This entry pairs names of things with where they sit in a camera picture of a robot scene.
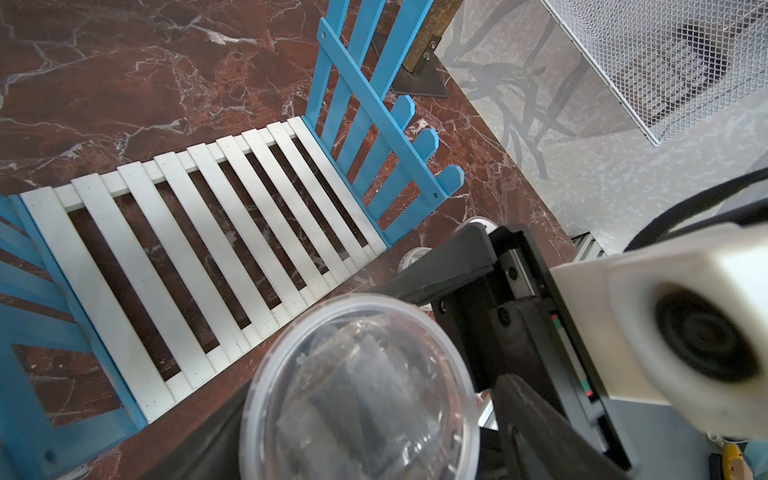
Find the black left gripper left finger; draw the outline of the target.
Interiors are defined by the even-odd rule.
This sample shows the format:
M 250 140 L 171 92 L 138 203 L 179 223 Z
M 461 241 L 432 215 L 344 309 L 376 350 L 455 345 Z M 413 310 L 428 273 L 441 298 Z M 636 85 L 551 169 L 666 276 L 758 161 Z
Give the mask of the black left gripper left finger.
M 142 479 L 240 479 L 239 441 L 245 385 Z

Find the clear plastic seed container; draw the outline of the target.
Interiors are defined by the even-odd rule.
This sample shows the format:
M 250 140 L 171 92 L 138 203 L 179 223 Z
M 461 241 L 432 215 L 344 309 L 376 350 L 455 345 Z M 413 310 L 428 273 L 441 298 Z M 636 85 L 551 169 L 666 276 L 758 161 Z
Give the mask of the clear plastic seed container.
M 292 321 L 244 403 L 245 479 L 473 479 L 475 389 L 420 308 L 378 294 L 321 302 Z

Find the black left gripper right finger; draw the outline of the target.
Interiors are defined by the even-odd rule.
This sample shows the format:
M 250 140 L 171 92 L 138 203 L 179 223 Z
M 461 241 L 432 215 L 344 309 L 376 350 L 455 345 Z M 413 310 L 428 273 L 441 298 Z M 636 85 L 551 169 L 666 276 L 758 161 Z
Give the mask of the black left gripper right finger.
M 522 436 L 554 479 L 626 479 L 628 475 L 582 438 L 517 375 L 496 379 L 492 397 L 510 475 L 524 478 L 516 437 Z

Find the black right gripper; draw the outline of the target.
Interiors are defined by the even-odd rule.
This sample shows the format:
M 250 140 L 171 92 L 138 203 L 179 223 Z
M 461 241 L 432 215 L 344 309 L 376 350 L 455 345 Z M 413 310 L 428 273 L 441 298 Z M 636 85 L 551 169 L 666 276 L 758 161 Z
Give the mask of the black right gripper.
M 487 234 L 466 226 L 369 293 L 417 306 L 432 302 L 474 385 L 492 402 L 496 379 L 517 375 L 595 450 L 621 470 L 635 470 L 626 428 L 525 228 Z M 526 440 L 516 439 L 524 471 L 546 471 Z M 483 471 L 508 471 L 498 421 L 495 430 L 481 430 L 480 461 Z

